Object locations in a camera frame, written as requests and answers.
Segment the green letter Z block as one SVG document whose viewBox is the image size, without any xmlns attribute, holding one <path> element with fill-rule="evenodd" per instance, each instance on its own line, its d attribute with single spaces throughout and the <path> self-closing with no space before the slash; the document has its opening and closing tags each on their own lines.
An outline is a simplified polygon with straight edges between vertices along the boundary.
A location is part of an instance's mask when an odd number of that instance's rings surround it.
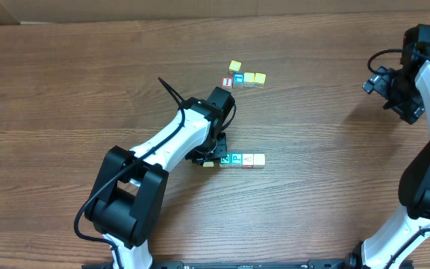
<svg viewBox="0 0 430 269">
<path fill-rule="evenodd" d="M 228 153 L 225 157 L 221 157 L 219 161 L 220 167 L 230 167 L 231 166 L 231 154 Z"/>
</svg>

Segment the white sketch block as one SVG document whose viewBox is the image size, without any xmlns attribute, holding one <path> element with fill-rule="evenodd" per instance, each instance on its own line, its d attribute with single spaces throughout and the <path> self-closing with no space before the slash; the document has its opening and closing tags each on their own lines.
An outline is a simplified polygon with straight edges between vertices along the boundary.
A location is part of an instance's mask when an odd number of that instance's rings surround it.
<svg viewBox="0 0 430 269">
<path fill-rule="evenodd" d="M 214 162 L 212 162 L 212 161 L 206 161 L 206 162 L 204 162 L 203 163 L 203 165 L 202 165 L 203 167 L 214 167 L 215 166 L 215 163 Z"/>
</svg>

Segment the blue letter P block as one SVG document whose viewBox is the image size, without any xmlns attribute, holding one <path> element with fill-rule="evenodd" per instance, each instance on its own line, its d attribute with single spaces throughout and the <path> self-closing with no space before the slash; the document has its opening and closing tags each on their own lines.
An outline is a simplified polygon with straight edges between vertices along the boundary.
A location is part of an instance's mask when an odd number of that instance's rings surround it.
<svg viewBox="0 0 430 269">
<path fill-rule="evenodd" d="M 243 154 L 239 152 L 233 152 L 230 154 L 230 163 L 232 167 L 243 166 Z"/>
</svg>

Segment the white ice cream block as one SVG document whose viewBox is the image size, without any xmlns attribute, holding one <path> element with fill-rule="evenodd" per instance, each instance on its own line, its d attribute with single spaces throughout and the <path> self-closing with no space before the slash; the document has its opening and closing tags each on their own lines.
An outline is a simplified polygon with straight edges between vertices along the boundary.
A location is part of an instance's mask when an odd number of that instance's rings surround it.
<svg viewBox="0 0 430 269">
<path fill-rule="evenodd" d="M 254 167 L 254 155 L 249 153 L 242 154 L 242 167 L 253 168 Z"/>
</svg>

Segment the yellow letter K block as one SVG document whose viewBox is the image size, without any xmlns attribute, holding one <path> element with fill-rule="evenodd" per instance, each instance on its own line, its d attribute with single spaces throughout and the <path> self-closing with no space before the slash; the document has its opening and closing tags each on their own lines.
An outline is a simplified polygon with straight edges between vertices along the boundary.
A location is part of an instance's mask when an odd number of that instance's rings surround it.
<svg viewBox="0 0 430 269">
<path fill-rule="evenodd" d="M 254 154 L 253 155 L 253 167 L 254 168 L 263 168 L 266 163 L 265 154 Z"/>
</svg>

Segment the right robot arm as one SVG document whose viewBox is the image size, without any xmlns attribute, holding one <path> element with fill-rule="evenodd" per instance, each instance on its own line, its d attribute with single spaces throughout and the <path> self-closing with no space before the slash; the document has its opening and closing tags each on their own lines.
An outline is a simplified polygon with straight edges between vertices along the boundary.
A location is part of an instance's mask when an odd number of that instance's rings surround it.
<svg viewBox="0 0 430 269">
<path fill-rule="evenodd" d="M 384 97 L 383 108 L 409 124 L 426 115 L 429 141 L 401 176 L 399 207 L 336 268 L 412 268 L 407 257 L 430 237 L 430 25 L 408 29 L 398 52 L 401 69 L 373 69 L 362 88 Z"/>
</svg>

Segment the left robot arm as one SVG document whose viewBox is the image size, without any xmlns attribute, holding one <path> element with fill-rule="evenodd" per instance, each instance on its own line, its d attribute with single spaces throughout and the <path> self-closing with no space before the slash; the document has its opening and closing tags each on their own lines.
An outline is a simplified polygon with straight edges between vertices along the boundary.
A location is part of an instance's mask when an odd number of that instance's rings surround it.
<svg viewBox="0 0 430 269">
<path fill-rule="evenodd" d="M 114 146 L 102 162 L 89 198 L 74 221 L 85 217 L 108 244 L 112 262 L 102 268 L 151 268 L 148 239 L 158 221 L 169 173 L 182 160 L 208 166 L 227 157 L 225 129 L 236 111 L 234 97 L 215 88 L 207 99 L 182 99 L 175 118 L 154 137 L 139 146 Z"/>
</svg>

